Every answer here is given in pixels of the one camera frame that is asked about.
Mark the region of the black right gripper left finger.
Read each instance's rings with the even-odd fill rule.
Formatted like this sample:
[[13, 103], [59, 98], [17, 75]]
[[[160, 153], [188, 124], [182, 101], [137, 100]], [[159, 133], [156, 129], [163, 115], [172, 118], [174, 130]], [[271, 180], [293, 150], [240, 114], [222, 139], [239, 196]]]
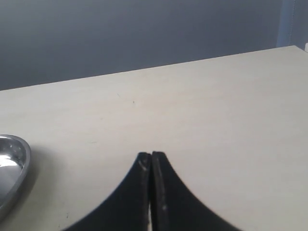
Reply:
[[146, 231], [149, 215], [151, 155], [139, 153], [108, 198], [68, 231]]

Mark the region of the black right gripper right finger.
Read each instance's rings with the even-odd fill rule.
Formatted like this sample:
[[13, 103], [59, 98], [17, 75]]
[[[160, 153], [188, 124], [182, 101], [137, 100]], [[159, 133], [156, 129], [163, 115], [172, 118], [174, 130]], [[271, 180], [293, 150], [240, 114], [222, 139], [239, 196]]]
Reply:
[[186, 187], [164, 152], [152, 152], [151, 219], [153, 231], [237, 231]]

